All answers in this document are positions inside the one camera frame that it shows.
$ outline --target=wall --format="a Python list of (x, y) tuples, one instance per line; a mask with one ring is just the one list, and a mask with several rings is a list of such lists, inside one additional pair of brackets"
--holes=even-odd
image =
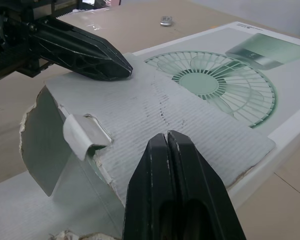
[(193, 2), (300, 36), (300, 0), (193, 0)]

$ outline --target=torn cardboard flap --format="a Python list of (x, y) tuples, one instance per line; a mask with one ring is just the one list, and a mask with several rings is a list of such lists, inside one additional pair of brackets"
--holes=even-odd
[[(112, 143), (97, 150), (94, 159), (122, 204), (148, 140), (158, 133), (176, 130), (188, 135), (227, 187), (274, 148), (266, 136), (206, 104), (132, 54), (125, 57), (134, 68), (130, 79), (95, 81), (69, 73), (46, 84), (69, 114), (93, 116), (111, 137)], [(69, 132), (63, 128), (66, 138), (78, 131), (71, 129), (76, 124), (69, 125)], [(77, 144), (72, 150), (82, 157), (88, 145)]]
[(111, 138), (91, 115), (70, 114), (63, 124), (63, 136), (81, 161), (85, 160), (90, 147), (104, 148), (111, 144)]

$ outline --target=black plastic part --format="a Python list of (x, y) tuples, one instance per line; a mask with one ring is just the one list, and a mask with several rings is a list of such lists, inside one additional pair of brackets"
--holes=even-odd
[(122, 240), (245, 240), (227, 190), (186, 135), (153, 137), (128, 186)]
[[(96, 80), (129, 77), (133, 71), (131, 65), (108, 41), (55, 18), (73, 9), (101, 6), (91, 6), (82, 0), (63, 3), (67, 1), (0, 0), (0, 16), (5, 19), (2, 27), (5, 42), (2, 43), (0, 36), (0, 58), (8, 58), (11, 49), (23, 44), (30, 54), (19, 58), (19, 62), (9, 61), (12, 67), (4, 66), (0, 78), (13, 71), (34, 77), (53, 63)], [(34, 9), (42, 6), (51, 7), (51, 16), (35, 19)], [(48, 63), (41, 65), (41, 58)]]
[(96, 80), (127, 78), (133, 68), (107, 40), (53, 17), (29, 32), (29, 49), (41, 58)]

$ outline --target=green fan illustration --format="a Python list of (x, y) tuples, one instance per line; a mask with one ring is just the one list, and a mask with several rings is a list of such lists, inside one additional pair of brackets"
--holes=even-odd
[(274, 111), (273, 84), (241, 60), (213, 52), (177, 51), (145, 62), (249, 127), (264, 122)]

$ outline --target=small metal object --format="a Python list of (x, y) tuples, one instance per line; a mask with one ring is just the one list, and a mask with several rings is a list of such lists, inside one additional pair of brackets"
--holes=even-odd
[(172, 16), (163, 16), (160, 22), (161, 26), (170, 27), (172, 25)]

